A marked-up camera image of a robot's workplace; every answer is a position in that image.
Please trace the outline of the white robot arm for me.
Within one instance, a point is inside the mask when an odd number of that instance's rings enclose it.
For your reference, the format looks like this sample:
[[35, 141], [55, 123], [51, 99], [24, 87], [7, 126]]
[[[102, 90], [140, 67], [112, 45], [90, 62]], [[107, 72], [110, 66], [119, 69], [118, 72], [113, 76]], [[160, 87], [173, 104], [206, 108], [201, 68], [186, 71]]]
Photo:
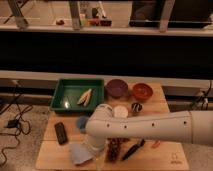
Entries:
[[100, 104], [86, 123], [84, 142], [93, 155], [98, 155], [104, 150], [108, 138], [213, 146], [213, 111], [178, 111], [116, 118], [110, 105]]

